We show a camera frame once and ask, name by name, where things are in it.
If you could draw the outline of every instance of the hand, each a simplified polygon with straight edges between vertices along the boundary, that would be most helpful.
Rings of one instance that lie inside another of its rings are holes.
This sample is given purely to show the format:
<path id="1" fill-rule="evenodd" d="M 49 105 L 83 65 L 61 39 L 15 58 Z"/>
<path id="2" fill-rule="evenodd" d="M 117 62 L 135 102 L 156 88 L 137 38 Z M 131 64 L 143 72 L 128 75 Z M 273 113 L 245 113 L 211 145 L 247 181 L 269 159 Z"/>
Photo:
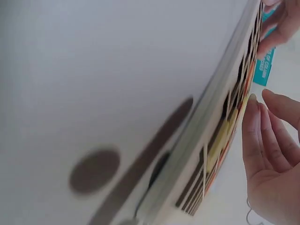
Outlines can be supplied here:
<path id="1" fill-rule="evenodd" d="M 298 130 L 300 103 L 262 92 L 269 110 L 249 97 L 242 123 L 243 160 L 252 209 L 276 225 L 300 224 L 300 148 L 281 119 Z"/>
<path id="2" fill-rule="evenodd" d="M 278 8 L 263 24 L 262 37 L 267 32 L 276 29 L 263 39 L 257 50 L 257 57 L 264 58 L 266 53 L 277 45 L 286 43 L 300 27 L 300 0 L 262 0 L 266 5 L 265 11 Z"/>

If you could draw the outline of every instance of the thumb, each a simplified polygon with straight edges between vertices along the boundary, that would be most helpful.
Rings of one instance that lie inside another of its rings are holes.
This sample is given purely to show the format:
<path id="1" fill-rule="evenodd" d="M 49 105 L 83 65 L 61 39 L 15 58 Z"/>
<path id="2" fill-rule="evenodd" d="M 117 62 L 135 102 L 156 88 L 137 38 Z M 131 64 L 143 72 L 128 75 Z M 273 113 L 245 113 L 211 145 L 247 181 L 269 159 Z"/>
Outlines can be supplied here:
<path id="1" fill-rule="evenodd" d="M 278 118 L 285 120 L 299 131 L 300 103 L 284 95 L 278 95 L 270 90 L 263 90 L 262 97 L 269 110 Z"/>

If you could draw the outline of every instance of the open book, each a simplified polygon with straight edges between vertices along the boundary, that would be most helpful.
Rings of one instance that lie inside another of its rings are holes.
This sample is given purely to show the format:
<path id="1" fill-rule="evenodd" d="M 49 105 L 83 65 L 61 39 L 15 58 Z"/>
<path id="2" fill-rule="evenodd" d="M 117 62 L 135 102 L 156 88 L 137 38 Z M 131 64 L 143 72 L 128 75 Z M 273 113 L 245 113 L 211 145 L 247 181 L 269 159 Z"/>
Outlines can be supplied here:
<path id="1" fill-rule="evenodd" d="M 0 224 L 189 224 L 247 100 L 260 1 L 1 9 Z"/>

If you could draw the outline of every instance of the teal label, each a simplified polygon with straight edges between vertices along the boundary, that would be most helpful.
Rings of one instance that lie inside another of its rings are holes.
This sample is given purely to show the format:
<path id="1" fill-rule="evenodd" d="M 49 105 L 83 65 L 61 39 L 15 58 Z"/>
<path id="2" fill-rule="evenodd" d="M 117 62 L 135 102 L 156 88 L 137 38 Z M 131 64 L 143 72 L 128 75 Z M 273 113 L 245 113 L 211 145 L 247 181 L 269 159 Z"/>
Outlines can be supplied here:
<path id="1" fill-rule="evenodd" d="M 262 16 L 262 21 L 264 22 L 270 15 L 273 14 L 275 10 L 272 10 L 270 13 L 266 14 L 264 13 Z M 275 28 L 271 29 L 266 36 L 268 36 Z M 268 78 L 271 72 L 272 67 L 272 61 L 274 56 L 275 48 L 270 50 L 263 60 L 257 60 L 256 67 L 255 67 L 255 73 L 253 82 L 266 86 L 268 82 Z"/>

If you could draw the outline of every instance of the finger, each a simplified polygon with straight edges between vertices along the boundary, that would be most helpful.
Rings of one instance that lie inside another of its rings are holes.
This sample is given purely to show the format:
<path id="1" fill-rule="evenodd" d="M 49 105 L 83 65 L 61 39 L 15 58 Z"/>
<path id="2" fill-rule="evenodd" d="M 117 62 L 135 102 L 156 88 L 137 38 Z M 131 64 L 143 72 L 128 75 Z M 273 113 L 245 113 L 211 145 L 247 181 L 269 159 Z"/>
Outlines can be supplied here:
<path id="1" fill-rule="evenodd" d="M 266 152 L 265 152 L 265 149 L 263 147 L 263 137 L 262 137 L 262 131 L 261 131 L 261 116 L 259 116 L 259 118 L 258 118 L 258 130 L 257 130 L 257 132 L 258 132 L 257 135 L 258 135 L 259 146 L 260 146 L 260 149 L 261 149 L 261 155 L 262 155 L 262 159 L 263 159 L 265 168 L 268 169 L 268 170 L 274 170 L 272 164 L 267 159 Z"/>
<path id="2" fill-rule="evenodd" d="M 264 7 L 264 12 L 265 13 L 269 13 L 271 12 L 272 9 L 275 9 L 277 6 L 279 6 L 281 4 L 281 0 L 279 0 L 277 3 L 270 5 L 270 6 L 265 6 Z"/>
<path id="3" fill-rule="evenodd" d="M 297 32 L 299 26 L 300 13 L 288 15 L 287 11 L 285 11 L 276 29 L 260 42 L 258 58 L 262 59 L 270 49 L 286 43 Z"/>
<path id="4" fill-rule="evenodd" d="M 262 34 L 264 37 L 269 30 L 277 26 L 279 21 L 282 19 L 285 12 L 285 3 L 280 4 L 276 11 L 262 23 Z"/>
<path id="5" fill-rule="evenodd" d="M 262 142 L 267 158 L 275 171 L 283 173 L 292 167 L 281 152 L 276 136 L 272 130 L 267 108 L 261 103 L 259 105 L 261 110 Z"/>
<path id="6" fill-rule="evenodd" d="M 270 90 L 263 90 L 262 97 L 268 109 L 278 118 L 285 120 L 298 130 L 300 124 L 300 103 Z"/>
<path id="7" fill-rule="evenodd" d="M 266 5 L 266 6 L 272 6 L 276 3 L 278 3 L 281 0 L 262 0 L 262 2 Z"/>
<path id="8" fill-rule="evenodd" d="M 256 96 L 251 94 L 242 123 L 243 160 L 247 180 L 265 169 L 257 135 L 259 118 L 260 112 Z"/>
<path id="9" fill-rule="evenodd" d="M 287 132 L 281 119 L 277 118 L 270 111 L 269 117 L 282 154 L 292 166 L 296 166 L 300 162 L 300 148 Z"/>

